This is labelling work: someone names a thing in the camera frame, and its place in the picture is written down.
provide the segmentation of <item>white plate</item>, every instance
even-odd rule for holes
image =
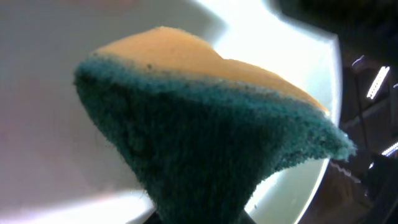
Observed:
[[[279,73],[338,121],[335,38],[281,22],[260,0],[1,1],[0,223],[142,223],[150,214],[134,174],[87,117],[72,73],[88,52],[156,26]],[[258,224],[297,222],[326,164],[273,175],[246,210]]]

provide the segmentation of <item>sponge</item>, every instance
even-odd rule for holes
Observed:
[[[355,150],[311,96],[178,29],[96,50],[75,85],[164,223],[236,223],[266,177]]]

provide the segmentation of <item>glossy white surface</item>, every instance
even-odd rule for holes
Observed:
[[[185,29],[224,57],[279,73],[338,121],[341,83],[334,37],[283,23],[260,0],[228,4],[0,2],[0,223],[145,220],[153,206],[87,117],[72,72],[95,48],[155,26]],[[326,163],[307,162],[273,175],[246,210],[258,224],[295,223]]]

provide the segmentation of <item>green scouring pad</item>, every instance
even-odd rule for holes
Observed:
[[[75,85],[166,224],[236,223],[271,174],[355,150],[311,96],[178,29],[98,49]]]

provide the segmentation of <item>scrubber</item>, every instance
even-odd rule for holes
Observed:
[[[178,29],[96,50],[79,64],[75,85],[163,223],[237,223],[271,174],[355,150],[311,96]]]

